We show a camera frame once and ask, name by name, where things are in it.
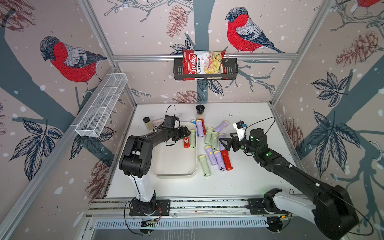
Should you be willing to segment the short red flashlight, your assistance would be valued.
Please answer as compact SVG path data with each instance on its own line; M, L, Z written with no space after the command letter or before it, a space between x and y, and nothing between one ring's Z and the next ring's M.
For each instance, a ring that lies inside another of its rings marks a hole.
M186 137L184 138L184 148L190 148L191 145L190 145L190 140L189 140L189 137Z

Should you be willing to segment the long red flashlight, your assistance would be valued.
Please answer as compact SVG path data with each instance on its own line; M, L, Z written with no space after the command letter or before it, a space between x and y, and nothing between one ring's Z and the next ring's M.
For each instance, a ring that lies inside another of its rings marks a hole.
M231 164L228 151L227 150L222 150L221 154L222 154L222 157L223 157L223 160L224 160L224 164L225 164L226 170L227 171L232 170L233 166Z

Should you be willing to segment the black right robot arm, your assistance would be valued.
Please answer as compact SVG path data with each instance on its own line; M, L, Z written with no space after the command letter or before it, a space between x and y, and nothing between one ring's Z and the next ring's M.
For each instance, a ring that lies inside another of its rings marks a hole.
M348 191L337 185L323 183L288 162L268 146L268 137L261 128L253 129L248 139L236 134L220 138L224 148L250 154L265 170L273 173L303 193L299 198L274 188L264 194L264 208L269 213L287 211L316 225L329 239L339 240L359 223L357 211Z

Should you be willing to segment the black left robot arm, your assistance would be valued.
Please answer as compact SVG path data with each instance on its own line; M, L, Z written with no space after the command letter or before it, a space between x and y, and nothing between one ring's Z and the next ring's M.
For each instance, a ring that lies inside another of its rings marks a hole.
M131 180L136 189L136 196L130 201L130 216L151 216L159 214L165 204L158 205L156 191L151 186L149 172L154 148L168 140L173 144L191 135L187 127L178 126L178 117L166 115L163 123L153 131L142 136L129 136L119 160L119 169Z

